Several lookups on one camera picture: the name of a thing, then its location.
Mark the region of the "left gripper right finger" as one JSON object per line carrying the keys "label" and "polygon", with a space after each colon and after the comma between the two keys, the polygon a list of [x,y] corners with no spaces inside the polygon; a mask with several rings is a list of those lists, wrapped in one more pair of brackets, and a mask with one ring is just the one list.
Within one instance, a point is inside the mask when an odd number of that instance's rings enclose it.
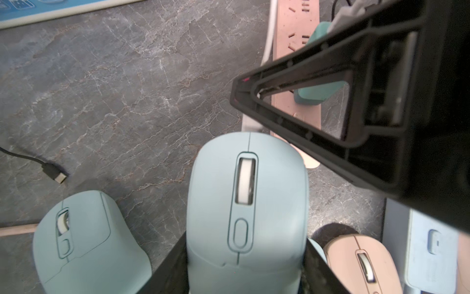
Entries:
{"label": "left gripper right finger", "polygon": [[306,241],[302,264],[303,294],[348,294],[349,291],[320,257],[310,241]]}

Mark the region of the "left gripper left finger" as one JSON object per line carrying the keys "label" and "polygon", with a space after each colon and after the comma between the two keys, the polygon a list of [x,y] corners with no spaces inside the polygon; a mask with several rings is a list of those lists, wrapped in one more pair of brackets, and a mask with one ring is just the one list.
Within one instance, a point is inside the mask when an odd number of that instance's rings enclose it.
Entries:
{"label": "left gripper left finger", "polygon": [[138,294],[188,294],[187,265],[184,233]]}

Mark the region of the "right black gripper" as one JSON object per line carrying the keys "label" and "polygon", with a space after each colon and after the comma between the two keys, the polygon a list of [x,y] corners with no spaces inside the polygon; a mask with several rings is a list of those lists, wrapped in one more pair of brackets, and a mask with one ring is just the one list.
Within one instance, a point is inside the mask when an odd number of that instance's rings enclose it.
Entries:
{"label": "right black gripper", "polygon": [[[470,4],[389,1],[300,56],[244,74],[230,103],[354,184],[470,230]],[[271,105],[290,70],[299,89],[347,83],[321,128]]]}

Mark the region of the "teal charger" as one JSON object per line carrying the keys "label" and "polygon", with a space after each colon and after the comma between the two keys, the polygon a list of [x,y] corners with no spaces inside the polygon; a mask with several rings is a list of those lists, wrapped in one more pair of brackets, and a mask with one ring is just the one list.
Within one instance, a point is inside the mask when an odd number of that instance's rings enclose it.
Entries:
{"label": "teal charger", "polygon": [[[331,24],[331,22],[320,22],[315,28],[313,34],[309,37],[306,44],[311,44],[317,39],[325,36]],[[300,88],[294,91],[294,100],[296,104],[300,105],[319,105],[328,100],[345,85],[347,85],[346,82],[339,81],[307,88]]]}

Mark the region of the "pink power strip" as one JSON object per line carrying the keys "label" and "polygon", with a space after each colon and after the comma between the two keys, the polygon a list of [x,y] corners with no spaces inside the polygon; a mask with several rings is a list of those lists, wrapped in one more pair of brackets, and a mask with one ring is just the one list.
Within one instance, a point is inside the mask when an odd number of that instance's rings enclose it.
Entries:
{"label": "pink power strip", "polygon": [[[318,1],[279,1],[277,23],[274,31],[273,59],[279,60],[295,54],[307,45],[310,36],[319,24]],[[299,89],[301,75],[305,71],[290,70],[288,83],[293,80],[295,87],[283,87],[284,92],[272,96],[271,105],[287,115],[303,121],[317,129],[321,128],[321,106],[298,104],[294,91]]]}

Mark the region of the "light blue power strip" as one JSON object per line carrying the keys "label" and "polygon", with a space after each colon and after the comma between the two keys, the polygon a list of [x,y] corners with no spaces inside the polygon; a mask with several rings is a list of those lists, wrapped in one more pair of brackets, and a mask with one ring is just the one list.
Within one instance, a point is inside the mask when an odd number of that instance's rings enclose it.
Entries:
{"label": "light blue power strip", "polygon": [[405,294],[455,293],[455,229],[389,198],[382,243],[393,258]]}

